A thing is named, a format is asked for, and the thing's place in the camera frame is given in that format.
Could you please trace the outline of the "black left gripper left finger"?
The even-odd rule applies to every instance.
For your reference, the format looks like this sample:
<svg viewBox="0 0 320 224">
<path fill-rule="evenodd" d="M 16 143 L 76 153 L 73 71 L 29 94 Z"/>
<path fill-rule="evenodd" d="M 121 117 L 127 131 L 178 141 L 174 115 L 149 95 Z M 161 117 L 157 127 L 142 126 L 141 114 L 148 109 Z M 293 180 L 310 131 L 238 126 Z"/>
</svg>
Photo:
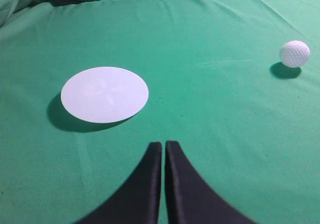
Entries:
<svg viewBox="0 0 320 224">
<path fill-rule="evenodd" d="M 77 224 L 156 224 L 162 185 L 162 144 L 151 142 L 125 182 Z"/>
</svg>

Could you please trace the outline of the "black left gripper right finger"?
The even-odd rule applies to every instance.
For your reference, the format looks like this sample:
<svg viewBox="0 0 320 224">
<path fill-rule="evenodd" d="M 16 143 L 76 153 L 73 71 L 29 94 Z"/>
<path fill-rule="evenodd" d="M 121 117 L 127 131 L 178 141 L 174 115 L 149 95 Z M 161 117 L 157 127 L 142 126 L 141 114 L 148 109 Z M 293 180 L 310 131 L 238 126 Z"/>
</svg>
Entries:
<svg viewBox="0 0 320 224">
<path fill-rule="evenodd" d="M 170 224 L 253 224 L 199 175 L 178 141 L 165 143 L 165 200 Z"/>
</svg>

